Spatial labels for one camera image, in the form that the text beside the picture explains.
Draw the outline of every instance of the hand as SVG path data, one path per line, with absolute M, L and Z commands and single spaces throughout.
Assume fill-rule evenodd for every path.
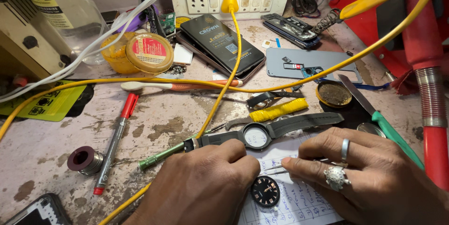
M 350 140 L 344 169 L 350 185 L 340 192 L 326 183 L 331 164 L 341 161 L 343 139 Z M 292 178 L 310 184 L 338 212 L 356 224 L 447 224 L 448 193 L 438 188 L 393 141 L 351 129 L 331 128 L 299 147 L 299 158 L 282 166 Z
M 125 224 L 232 224 L 260 171 L 237 139 L 172 155 Z

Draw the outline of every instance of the yellow plug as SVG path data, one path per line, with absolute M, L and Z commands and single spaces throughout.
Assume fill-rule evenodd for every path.
M 237 0 L 223 0 L 221 3 L 221 11 L 223 13 L 231 13 L 231 10 L 233 10 L 233 12 L 239 10 L 239 3 Z

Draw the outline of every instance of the knife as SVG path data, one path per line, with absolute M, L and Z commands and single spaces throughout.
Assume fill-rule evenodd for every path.
M 354 84 L 345 75 L 339 74 L 339 79 L 346 88 L 351 92 L 351 94 L 360 102 L 363 108 L 368 111 L 372 116 L 372 121 L 377 123 L 380 128 L 384 131 L 388 139 L 394 141 L 398 144 L 401 149 L 411 158 L 422 170 L 424 170 L 424 164 L 418 158 L 417 154 L 412 148 L 407 144 L 407 142 L 399 135 L 399 133 L 390 125 L 390 123 L 385 119 L 385 117 L 377 110 L 373 108 L 371 103 L 362 95 L 362 93 L 354 86 Z

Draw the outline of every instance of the tweezers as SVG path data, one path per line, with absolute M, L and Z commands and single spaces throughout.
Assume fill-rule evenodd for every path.
M 314 161 L 319 160 L 322 162 L 328 162 L 329 159 L 325 158 L 325 157 L 321 157 L 321 158 L 317 158 L 314 159 Z M 278 169 L 278 168 L 283 168 L 282 165 L 278 165 L 278 166 L 274 166 L 272 168 L 266 169 L 264 170 L 264 172 L 269 171 L 269 170 L 273 170 L 273 169 Z M 268 175 L 276 175 L 276 174 L 283 174 L 283 173 L 289 173 L 289 171 L 287 170 L 283 170 L 283 171 L 277 171 L 277 172 L 273 172 L 273 173 L 269 173 L 269 174 L 265 174 L 264 176 L 268 176 Z

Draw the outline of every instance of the silver ring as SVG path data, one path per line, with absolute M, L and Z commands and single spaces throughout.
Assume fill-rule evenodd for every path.
M 340 192 L 343 189 L 343 184 L 350 185 L 351 181 L 344 178 L 346 173 L 343 171 L 343 167 L 335 166 L 329 167 L 329 170 L 324 170 L 326 176 L 326 183 L 335 191 Z
M 341 161 L 346 163 L 346 159 L 348 159 L 348 147 L 349 147 L 349 139 L 343 139 L 343 145 L 341 146 Z

